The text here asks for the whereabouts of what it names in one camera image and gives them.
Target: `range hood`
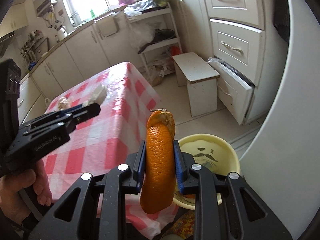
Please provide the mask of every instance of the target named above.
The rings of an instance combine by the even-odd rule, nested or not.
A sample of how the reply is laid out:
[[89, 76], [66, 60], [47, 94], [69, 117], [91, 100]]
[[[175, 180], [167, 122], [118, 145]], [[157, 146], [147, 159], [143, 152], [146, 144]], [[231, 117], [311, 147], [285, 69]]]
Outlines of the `range hood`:
[[7, 47], [14, 38], [14, 32], [8, 33], [7, 35], [0, 38], [0, 58], [3, 57]]

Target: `countertop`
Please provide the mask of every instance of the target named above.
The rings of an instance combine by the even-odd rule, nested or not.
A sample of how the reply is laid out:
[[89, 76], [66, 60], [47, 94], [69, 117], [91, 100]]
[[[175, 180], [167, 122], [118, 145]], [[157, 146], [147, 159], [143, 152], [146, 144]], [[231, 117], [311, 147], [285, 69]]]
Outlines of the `countertop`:
[[80, 31], [84, 30], [85, 28], [89, 27], [90, 25], [92, 25], [94, 23], [95, 20], [97, 19], [100, 19], [104, 16], [106, 16], [107, 14], [111, 13], [111, 12], [118, 12], [118, 11], [121, 11], [121, 10], [124, 10], [124, 8], [126, 8], [128, 5], [124, 5], [124, 6], [121, 6], [119, 8], [116, 8], [114, 10], [111, 10], [111, 11], [108, 11], [108, 12], [105, 12], [104, 14], [101, 14], [99, 15], [98, 17], [88, 21], [87, 23], [83, 24], [83, 25], [80, 25], [79, 27], [77, 27], [73, 32], [71, 32], [67, 37], [65, 37], [62, 41], [60, 41], [59, 43], [57, 43], [56, 45], [54, 45], [46, 55], [44, 55], [38, 62], [37, 64], [31, 69], [31, 71], [25, 75], [23, 77], [23, 79], [21, 79], [20, 81], [20, 84], [22, 84], [28, 77], [31, 76], [31, 74], [33, 73], [33, 71], [35, 71], [35, 69], [37, 67], [39, 67], [39, 65], [52, 53], [54, 52], [57, 48], [59, 48], [59, 46], [61, 46], [63, 43], [65, 43], [67, 40], [69, 40], [70, 38], [72, 38], [74, 35], [76, 35], [77, 33], [79, 33]]

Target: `silver screw head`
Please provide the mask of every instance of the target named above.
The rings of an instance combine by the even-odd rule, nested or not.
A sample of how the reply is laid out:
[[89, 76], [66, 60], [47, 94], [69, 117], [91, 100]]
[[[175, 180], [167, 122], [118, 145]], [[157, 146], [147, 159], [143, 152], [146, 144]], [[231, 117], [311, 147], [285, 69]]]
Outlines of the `silver screw head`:
[[199, 171], [199, 170], [201, 170], [201, 165], [198, 164], [198, 163], [195, 163], [195, 164], [193, 164], [193, 165], [191, 166], [191, 168], [192, 168], [193, 170], [195, 170], [195, 171]]
[[236, 172], [232, 172], [229, 174], [230, 179], [239, 179], [239, 174]]
[[118, 170], [120, 170], [120, 171], [125, 171], [125, 170], [127, 170], [129, 168], [129, 166], [127, 165], [127, 164], [125, 164], [125, 163], [122, 163], [122, 164], [120, 164], [119, 166], [118, 166]]
[[86, 172], [86, 173], [81, 175], [81, 179], [83, 179], [83, 180], [88, 180], [90, 178], [91, 178], [91, 174], [90, 173]]

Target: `finger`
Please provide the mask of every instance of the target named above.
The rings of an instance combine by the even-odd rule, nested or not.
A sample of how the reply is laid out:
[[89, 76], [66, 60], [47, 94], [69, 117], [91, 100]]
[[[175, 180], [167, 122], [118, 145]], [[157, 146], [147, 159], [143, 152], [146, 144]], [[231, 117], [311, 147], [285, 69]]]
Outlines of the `finger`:
[[42, 160], [36, 163], [36, 181], [33, 184], [34, 191], [36, 192], [37, 200], [41, 205], [51, 205], [52, 193], [49, 188], [48, 176], [45, 173], [44, 163]]
[[36, 180], [36, 174], [29, 169], [19, 175], [7, 175], [1, 178], [1, 195], [10, 197], [25, 187], [30, 187]]
[[45, 173], [43, 160], [39, 160], [38, 162], [36, 162], [35, 172], [37, 176], [36, 181], [33, 184], [33, 189], [35, 193], [39, 196], [44, 190], [46, 184], [48, 183], [48, 176]]
[[44, 168], [44, 162], [42, 159], [40, 159], [39, 161], [36, 162], [36, 169], [35, 172], [38, 176], [43, 177], [44, 175], [46, 175], [45, 173], [45, 168]]

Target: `orange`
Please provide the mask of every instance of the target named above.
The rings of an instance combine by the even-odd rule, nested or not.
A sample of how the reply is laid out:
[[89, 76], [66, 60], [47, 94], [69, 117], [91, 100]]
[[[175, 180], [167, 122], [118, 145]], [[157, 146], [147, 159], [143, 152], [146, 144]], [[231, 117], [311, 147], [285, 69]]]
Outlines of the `orange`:
[[186, 198], [196, 198], [196, 194], [183, 195]]
[[175, 191], [172, 114], [165, 109], [154, 111], [147, 123], [146, 177], [140, 204], [144, 212], [154, 214], [172, 204]]

